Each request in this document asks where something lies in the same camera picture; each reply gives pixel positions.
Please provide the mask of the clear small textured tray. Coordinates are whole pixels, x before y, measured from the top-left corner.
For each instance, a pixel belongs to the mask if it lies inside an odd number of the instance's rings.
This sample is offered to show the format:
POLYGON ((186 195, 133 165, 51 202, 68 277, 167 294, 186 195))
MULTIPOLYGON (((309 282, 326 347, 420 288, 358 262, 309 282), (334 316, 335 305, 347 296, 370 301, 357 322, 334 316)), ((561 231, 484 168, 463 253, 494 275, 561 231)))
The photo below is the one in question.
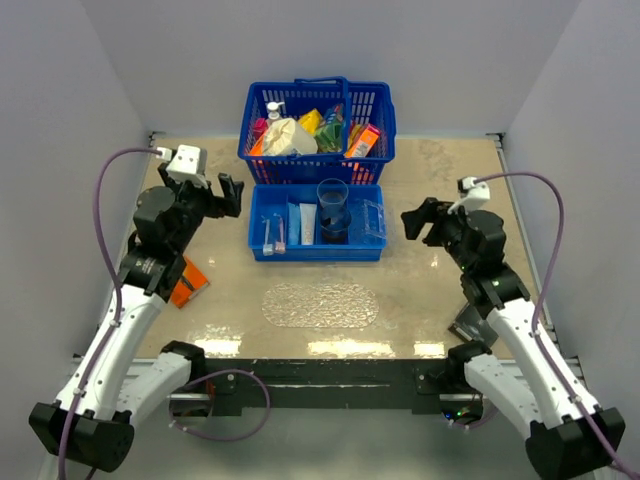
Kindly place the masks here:
POLYGON ((350 239, 356 244, 375 245, 386 241, 384 207, 370 200, 358 200, 351 210, 350 239))

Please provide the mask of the clear blue banded cup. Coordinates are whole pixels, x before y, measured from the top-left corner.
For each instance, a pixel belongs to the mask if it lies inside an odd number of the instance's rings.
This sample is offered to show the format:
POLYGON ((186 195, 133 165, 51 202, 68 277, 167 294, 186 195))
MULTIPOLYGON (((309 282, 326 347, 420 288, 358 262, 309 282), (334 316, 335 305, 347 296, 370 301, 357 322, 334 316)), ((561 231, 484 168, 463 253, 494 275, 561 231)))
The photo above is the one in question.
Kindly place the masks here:
POLYGON ((349 189, 346 183, 337 178, 321 181, 316 189, 321 212, 328 218, 335 219, 340 215, 348 198, 349 189))

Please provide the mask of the dark brown banded cup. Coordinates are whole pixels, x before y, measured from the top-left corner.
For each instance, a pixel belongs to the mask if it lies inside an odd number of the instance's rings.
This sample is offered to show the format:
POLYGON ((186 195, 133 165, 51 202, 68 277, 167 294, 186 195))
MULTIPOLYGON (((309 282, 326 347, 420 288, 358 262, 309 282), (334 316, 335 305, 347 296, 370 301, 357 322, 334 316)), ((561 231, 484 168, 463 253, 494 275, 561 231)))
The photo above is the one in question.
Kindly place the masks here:
POLYGON ((326 206, 320 212, 321 235, 326 243, 343 243, 350 224, 351 214, 345 206, 326 206))

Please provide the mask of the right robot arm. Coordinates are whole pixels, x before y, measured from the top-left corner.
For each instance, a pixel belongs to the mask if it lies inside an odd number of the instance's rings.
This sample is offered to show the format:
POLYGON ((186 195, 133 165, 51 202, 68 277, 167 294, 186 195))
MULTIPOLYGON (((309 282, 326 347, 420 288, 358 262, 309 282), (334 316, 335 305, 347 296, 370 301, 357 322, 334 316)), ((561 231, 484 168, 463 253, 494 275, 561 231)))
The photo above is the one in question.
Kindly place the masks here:
POLYGON ((487 398, 519 431, 542 479, 571 479, 611 466, 625 422, 588 392, 535 322, 530 294, 504 260, 502 218, 427 198, 401 219, 409 240, 430 228, 424 244, 443 248, 455 261, 469 306, 503 340, 522 374, 516 379, 489 347, 472 341, 449 350, 448 386, 487 398))

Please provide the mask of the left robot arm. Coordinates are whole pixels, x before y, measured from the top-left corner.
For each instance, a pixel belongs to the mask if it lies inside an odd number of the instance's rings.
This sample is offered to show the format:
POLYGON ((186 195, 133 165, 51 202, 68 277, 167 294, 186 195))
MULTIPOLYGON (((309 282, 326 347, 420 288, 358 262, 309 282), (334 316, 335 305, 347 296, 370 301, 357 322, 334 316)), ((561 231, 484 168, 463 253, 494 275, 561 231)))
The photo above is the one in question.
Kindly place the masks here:
POLYGON ((137 427, 173 391, 200 390, 207 380, 204 352, 167 344, 149 371, 127 372, 150 326, 166 308, 186 268, 184 252, 204 218, 239 217, 244 190, 228 174, 223 194, 193 174, 159 166, 162 185, 140 193, 135 230, 117 274, 112 300, 72 378, 51 403, 34 406, 29 424, 45 449, 92 470, 112 472, 126 458, 137 427))

